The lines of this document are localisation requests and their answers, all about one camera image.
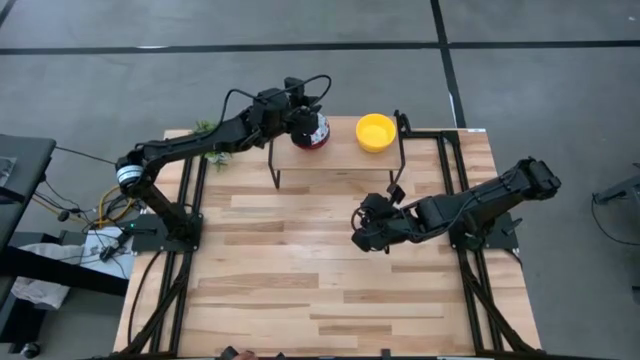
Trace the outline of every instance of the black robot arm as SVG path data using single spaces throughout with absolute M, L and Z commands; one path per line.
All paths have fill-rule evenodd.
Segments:
M 492 230 L 495 219 L 526 200 L 553 197 L 560 180 L 542 161 L 520 160 L 494 179 L 456 195 L 428 196 L 396 208 L 404 191 L 391 185 L 391 196 L 368 194 L 354 212 L 353 242 L 363 251 L 388 251 L 405 241 L 420 243 L 462 225 L 470 241 L 481 244 Z M 360 228 L 353 222 L 360 218 Z
M 320 97 L 306 96 L 304 85 L 319 78 L 329 81 L 325 92 Z M 286 78 L 284 84 L 282 90 L 272 88 L 260 92 L 253 97 L 251 106 L 235 117 L 221 121 L 212 131 L 137 144 L 118 159 L 116 176 L 122 193 L 144 201 L 162 220 L 166 229 L 160 231 L 160 237 L 189 242 L 200 230 L 194 225 L 197 219 L 188 216 L 183 206 L 170 202 L 154 185 L 158 173 L 167 163 L 210 151 L 237 153 L 254 146 L 264 148 L 266 143 L 284 133 L 312 134 L 316 131 L 321 108 L 318 102 L 331 86 L 331 79 L 327 75 L 305 81 Z

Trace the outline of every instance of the metal bracket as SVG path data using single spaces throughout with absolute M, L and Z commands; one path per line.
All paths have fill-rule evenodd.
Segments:
M 189 215 L 189 217 L 192 229 L 188 239 L 170 239 L 167 227 L 155 214 L 143 214 L 133 221 L 120 225 L 133 234 L 131 251 L 134 254 L 147 251 L 185 253 L 198 250 L 202 233 L 202 214 Z
M 494 231 L 486 237 L 484 247 L 487 249 L 518 249 L 518 238 L 515 228 L 520 225 L 522 218 L 513 220 L 510 213 L 505 213 L 496 218 L 493 225 Z

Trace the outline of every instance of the wooden tabletop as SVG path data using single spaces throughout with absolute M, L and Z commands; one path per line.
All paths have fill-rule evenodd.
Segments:
M 331 134 L 326 146 L 304 150 L 291 142 L 289 136 L 273 141 L 275 170 L 398 170 L 400 146 L 396 136 L 380 153 L 364 151 L 356 138 L 359 116 L 329 116 Z
M 470 185 L 496 176 L 487 134 L 460 130 L 460 138 Z M 405 202 L 443 193 L 435 141 L 406 140 L 405 151 Z M 235 154 L 222 172 L 209 167 L 205 233 L 191 270 L 180 356 L 214 356 L 228 345 L 258 356 L 379 355 L 382 348 L 394 355 L 474 353 L 447 235 L 396 245 L 390 255 L 364 253 L 351 242 L 351 213 L 367 192 L 384 193 L 386 172 L 295 171 L 276 190 L 267 155 L 252 149 Z M 197 168 L 196 160 L 188 202 Z M 182 162 L 169 164 L 156 182 L 170 199 L 177 197 L 181 171 Z M 520 266 L 504 251 L 485 254 L 498 308 L 525 341 L 539 346 Z M 135 260 L 114 350 L 126 345 L 131 304 L 151 256 Z M 163 267 L 164 255 L 143 287 L 134 332 L 156 306 Z M 168 348 L 172 319 L 170 310 L 161 349 Z

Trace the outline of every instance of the cable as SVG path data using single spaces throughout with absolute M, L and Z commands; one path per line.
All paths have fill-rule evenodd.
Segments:
M 60 195 L 60 194 L 59 194 L 59 193 L 58 193 L 58 192 L 53 188 L 53 186 L 51 186 L 51 184 L 49 184 L 49 180 L 45 179 L 45 180 L 44 180 L 44 183 L 45 183 L 45 185 L 47 185 L 47 187 L 49 187 L 49 189 L 51 189 L 51 191 L 52 191 L 52 192 L 53 192 L 57 197 L 59 197 L 60 199 L 62 199 L 62 200 L 64 200 L 64 201 L 66 201 L 66 202 L 68 202 L 68 203 L 71 203 L 71 204 L 75 205 L 75 206 L 76 206 L 76 208 L 80 209 L 80 205 L 78 205 L 78 203 L 76 203 L 76 202 L 75 202 L 75 201 L 73 201 L 73 200 L 69 200 L 69 199 L 65 198 L 64 196 Z
M 113 255 L 112 259 L 115 261 L 115 258 L 116 258 L 116 257 L 124 256 L 124 255 L 127 255 L 127 254 L 117 254 L 117 255 Z M 86 265 L 86 264 L 91 264 L 91 263 L 98 262 L 98 261 L 102 261 L 102 259 L 95 259 L 95 260 L 91 260 L 91 261 L 85 261 L 85 262 L 81 262 L 81 263 L 80 263 L 80 264 L 78 264 L 78 265 Z
M 224 121 L 224 116 L 227 112 L 227 105 L 229 103 L 229 98 L 231 97 L 231 94 L 233 93 L 238 93 L 241 95 L 244 95 L 250 99 L 253 99 L 255 101 L 259 101 L 261 103 L 266 103 L 265 99 L 261 99 L 255 95 L 249 94 L 246 91 L 242 91 L 240 89 L 231 89 L 227 92 L 227 94 L 224 97 L 224 101 L 222 103 L 222 113 L 220 114 L 220 120 L 218 121 L 218 126 L 216 126 L 215 128 L 207 131 L 207 132 L 203 132 L 200 134 L 200 136 L 198 136 L 195 139 L 187 139 L 187 140 L 182 140 L 182 141 L 178 141 L 178 142 L 174 142 L 172 143 L 172 145 L 182 145 L 182 144 L 188 144 L 190 142 L 194 142 L 194 141 L 200 141 L 200 140 L 204 140 L 207 137 L 211 136 L 213 133 L 216 132 L 216 130 L 220 127 L 219 125 Z M 139 146 L 144 145 L 144 146 L 151 146 L 151 147 L 163 147 L 166 146 L 166 144 L 164 143 L 164 141 L 148 141 L 148 142 L 144 142 L 144 143 L 137 143 L 135 145 L 136 148 L 138 148 Z
M 518 256 L 514 250 L 512 249 L 504 249 L 504 251 L 507 252 L 507 254 L 511 255 L 514 259 L 516 259 L 516 261 L 518 262 L 518 264 L 520 264 L 520 267 L 522 267 L 522 259 L 520 259 L 520 256 Z
M 47 204 L 49 204 L 49 205 L 53 206 L 53 207 L 54 207 L 54 208 L 56 208 L 56 209 L 59 209 L 59 210 L 67 210 L 67 211 L 69 210 L 69 209 L 65 208 L 64 206 L 62 206 L 62 205 L 58 204 L 58 202 L 57 202 L 57 201 L 53 200 L 53 199 L 52 199 L 52 198 L 50 198 L 49 196 L 47 196 L 47 195 L 45 195 L 45 194 L 43 194 L 43 193 L 38 192 L 38 190 L 36 190 L 36 191 L 33 193 L 33 195 L 34 195 L 34 196 L 36 196 L 36 197 L 38 197 L 38 198 L 40 198 L 42 201 L 46 202 Z
M 62 259 L 53 259 L 53 260 L 57 260 L 57 261 L 65 261 L 65 260 L 75 259 L 75 258 L 77 258 L 77 257 L 82 258 L 82 257 L 83 257 L 83 255 L 74 255 L 74 256 L 69 256 L 69 257 L 62 258 Z
M 304 85 L 306 85 L 306 84 L 308 84 L 308 83 L 310 83 L 310 82 L 312 82 L 312 81 L 314 81 L 314 80 L 318 80 L 318 79 L 327 79 L 328 84 L 327 84 L 327 88 L 326 88 L 326 89 L 324 90 L 324 92 L 323 92 L 323 93 L 322 93 L 322 94 L 321 94 L 321 95 L 316 99 L 316 101 L 314 101 L 313 103 L 309 104 L 309 107 L 312 107 L 313 105 L 315 105 L 315 104 L 317 104 L 318 102 L 320 102 L 320 100 L 322 100 L 322 98 L 324 98 L 324 96 L 325 96 L 325 95 L 327 95 L 327 93 L 329 92 L 329 89 L 331 89 L 331 83 L 332 83 L 332 80 L 331 80 L 331 77 L 330 77 L 329 75 L 320 74 L 320 75 L 312 76 L 312 77 L 308 78 L 307 80 L 305 80 L 305 81 L 303 81 L 303 82 L 301 82 L 301 83 L 299 83 L 299 84 L 295 84 L 295 85 L 289 86 L 288 88 L 284 88 L 283 90 L 277 91 L 277 92 L 275 92 L 275 93 L 273 93 L 273 94 L 271 94 L 271 95 L 267 96 L 267 97 L 265 98 L 265 100 L 267 100 L 267 101 L 268 101 L 268 100 L 269 100 L 269 99 L 271 99 L 272 97 L 278 96 L 278 95 L 280 95 L 280 94 L 282 94 L 282 93 L 285 93 L 285 92 L 287 92 L 287 91 L 291 91 L 291 90 L 297 89 L 297 88 L 299 88 L 299 87 L 302 87 L 302 86 L 304 86 Z
M 60 216 L 60 211 L 55 210 L 54 208 L 52 208 L 51 206 L 47 205 L 46 203 L 38 200 L 37 198 L 32 198 L 31 200 L 35 201 L 36 203 L 40 204 L 41 206 L 43 206 L 45 209 L 51 211 L 52 213 L 54 213 L 56 216 Z M 81 219 L 78 219 L 76 217 L 70 216 L 69 217 L 70 220 L 72 221 L 76 221 L 76 222 L 83 222 Z
M 189 269 L 186 266 L 186 262 L 183 261 L 182 266 L 178 271 L 178 275 L 174 279 L 173 284 L 169 288 L 166 296 L 162 299 L 162 301 L 158 303 L 158 306 L 149 317 L 149 320 L 144 325 L 142 330 L 140 330 L 136 337 L 131 341 L 131 344 L 120 351 L 121 354 L 140 353 L 140 351 L 142 351 L 142 348 L 149 340 L 151 333 L 155 331 L 155 329 L 158 327 L 158 324 L 163 321 L 164 315 L 173 303 L 175 297 L 183 287 L 187 286 L 188 272 Z
M 596 199 L 595 198 L 591 198 L 591 216 L 593 216 L 593 220 L 596 222 L 596 225 L 598 225 L 598 228 L 600 229 L 600 231 L 602 231 L 602 233 L 606 237 L 608 237 L 611 241 L 617 242 L 618 244 L 629 245 L 629 246 L 640 246 L 640 243 L 634 243 L 634 242 L 629 242 L 629 241 L 618 240 L 618 239 L 614 238 L 613 236 L 609 235 L 609 233 L 600 224 L 600 221 L 598 220 L 598 217 L 596 217 L 595 206 L 596 206 Z
M 133 314 L 135 312 L 136 305 L 138 304 L 138 298 L 140 297 L 140 292 L 142 291 L 142 285 L 144 284 L 144 281 L 147 278 L 147 275 L 149 274 L 149 270 L 151 269 L 151 266 L 153 266 L 153 263 L 156 262 L 156 259 L 158 258 L 158 256 L 160 256 L 159 251 L 155 255 L 153 255 L 153 257 L 151 258 L 151 261 L 149 261 L 149 264 L 147 264 L 146 269 L 144 269 L 144 272 L 142 273 L 142 278 L 140 279 L 140 285 L 138 285 L 138 289 L 136 290 L 136 296 L 133 298 L 133 304 L 131 305 L 131 312 L 129 313 L 129 325 L 127 326 L 127 344 L 129 345 L 131 345 Z
M 113 161 L 109 161 L 109 160 L 105 160 L 105 159 L 99 158 L 99 157 L 97 157 L 97 156 L 93 156 L 93 155 L 85 154 L 85 153 L 80 152 L 80 151 L 76 151 L 76 150 L 71 150 L 71 149 L 63 148 L 63 147 L 61 147 L 61 146 L 56 146 L 56 149 L 58 149 L 58 150 L 62 150 L 62 151 L 66 151 L 66 152 L 70 152 L 70 153 L 72 153 L 72 154 L 76 154 L 76 155 L 84 156 L 84 157 L 87 157 L 87 158 L 89 158 L 89 159 L 102 161 L 102 162 L 107 163 L 107 164 L 111 164 L 111 165 L 115 165 L 115 164 L 116 164 L 116 163 L 114 163 Z
M 109 209 L 111 208 L 112 205 L 117 204 L 118 202 L 125 200 L 127 197 L 123 194 L 120 194 L 118 197 L 116 197 L 115 199 L 113 199 L 109 205 L 109 207 L 107 207 L 106 209 L 106 213 L 103 215 L 102 214 L 102 209 L 104 208 L 104 204 L 105 204 L 105 200 L 106 198 L 111 195 L 111 193 L 113 193 L 116 190 L 119 190 L 120 187 L 119 186 L 114 186 L 113 188 L 111 188 L 109 191 L 107 191 L 106 193 L 104 193 L 104 195 L 102 195 L 102 197 L 100 198 L 100 203 L 98 204 L 98 219 L 96 221 L 94 221 L 94 226 L 98 229 L 101 229 L 104 225 L 109 224 L 110 222 L 115 224 L 115 221 L 120 220 L 121 218 L 123 218 L 127 212 L 129 211 L 129 209 L 131 209 L 131 206 L 133 206 L 134 200 L 133 199 L 129 199 L 129 201 L 127 202 L 127 205 L 125 206 L 124 210 L 122 210 L 118 215 L 116 215 L 114 217 L 114 219 L 110 219 L 109 218 Z
M 115 256 L 111 257 L 111 260 L 113 260 L 114 263 L 116 263 L 116 265 L 118 265 L 118 267 L 120 268 L 120 271 L 122 271 L 122 277 L 125 280 L 129 280 L 129 278 L 127 277 L 127 274 L 124 272 L 124 268 L 122 267 L 122 265 L 118 262 L 118 260 L 116 260 Z

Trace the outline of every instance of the metal stand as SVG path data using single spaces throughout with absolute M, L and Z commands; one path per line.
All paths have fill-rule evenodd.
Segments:
M 389 182 L 391 184 L 396 184 L 398 180 L 400 180 L 400 176 L 402 175 L 402 172 L 404 171 L 404 167 L 406 165 L 403 142 L 404 134 L 402 133 L 402 131 L 400 131 L 401 123 L 396 113 L 394 113 L 394 116 L 396 116 L 396 124 L 398 128 L 398 146 L 400 146 L 400 168 L 397 170 L 398 173 L 395 176 L 394 170 L 389 170 Z M 280 189 L 281 173 L 280 170 L 274 170 L 273 168 L 273 140 L 269 142 L 269 158 L 267 160 L 267 165 L 269 166 L 269 172 L 271 173 L 271 178 L 273 179 L 273 185 L 276 187 L 276 189 Z

